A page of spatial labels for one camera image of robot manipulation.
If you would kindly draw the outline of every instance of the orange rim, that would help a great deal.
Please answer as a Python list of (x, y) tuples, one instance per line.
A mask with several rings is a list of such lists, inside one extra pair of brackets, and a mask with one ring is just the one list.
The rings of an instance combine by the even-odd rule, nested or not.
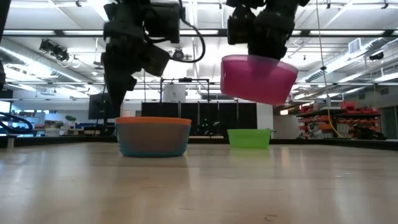
[(160, 124), (186, 124), (191, 125), (190, 119), (183, 118), (161, 118), (161, 117), (121, 117), (116, 118), (117, 124), (132, 124), (132, 123), (160, 123)]

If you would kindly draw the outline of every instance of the white cylinder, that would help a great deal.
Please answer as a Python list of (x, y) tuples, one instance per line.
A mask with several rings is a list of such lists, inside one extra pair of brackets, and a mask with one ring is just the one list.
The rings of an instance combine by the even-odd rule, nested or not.
[(169, 84), (164, 87), (163, 102), (165, 103), (185, 103), (185, 85)]

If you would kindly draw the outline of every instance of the pink bowl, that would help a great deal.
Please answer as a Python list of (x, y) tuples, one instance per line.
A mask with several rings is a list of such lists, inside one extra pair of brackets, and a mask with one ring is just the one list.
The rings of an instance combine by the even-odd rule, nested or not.
[(298, 70), (273, 58), (229, 55), (221, 61), (221, 92), (245, 100), (283, 105)]

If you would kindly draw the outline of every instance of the green plastic basin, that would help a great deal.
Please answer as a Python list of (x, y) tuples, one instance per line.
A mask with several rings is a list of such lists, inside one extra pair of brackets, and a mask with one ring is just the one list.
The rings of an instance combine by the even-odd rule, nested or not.
[(268, 149), (270, 130), (229, 129), (229, 145), (233, 148)]

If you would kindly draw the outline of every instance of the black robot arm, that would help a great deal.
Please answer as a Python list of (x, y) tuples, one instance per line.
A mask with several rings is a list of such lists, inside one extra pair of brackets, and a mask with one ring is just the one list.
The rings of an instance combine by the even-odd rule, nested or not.
[[(249, 54), (277, 60), (286, 54), (286, 42), (294, 30), (298, 6), (310, 0), (227, 0), (235, 7), (228, 19), (228, 43), (248, 44)], [(266, 6), (258, 16), (251, 9)]]
[[(286, 54), (285, 44), (294, 30), (298, 6), (309, 0), (227, 0), (236, 9), (228, 19), (228, 43), (248, 44), (253, 55), (280, 60)], [(266, 6), (255, 16), (251, 9)], [(154, 43), (180, 41), (180, 21), (185, 21), (182, 0), (178, 3), (151, 3), (150, 0), (118, 0), (104, 6), (109, 22), (104, 25), (106, 51), (101, 55), (105, 82), (114, 109), (119, 110), (127, 91), (133, 91), (137, 80), (132, 74), (144, 69), (161, 77), (169, 62), (168, 52)], [(203, 58), (205, 45), (203, 37)]]

